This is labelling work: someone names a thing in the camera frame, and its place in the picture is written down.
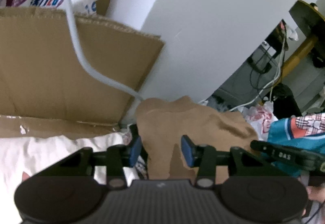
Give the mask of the person right hand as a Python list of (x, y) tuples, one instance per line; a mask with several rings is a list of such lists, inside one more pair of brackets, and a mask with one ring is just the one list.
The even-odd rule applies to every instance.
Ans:
[(325, 201), (325, 187), (306, 187), (308, 198), (311, 201), (317, 201), (323, 203)]

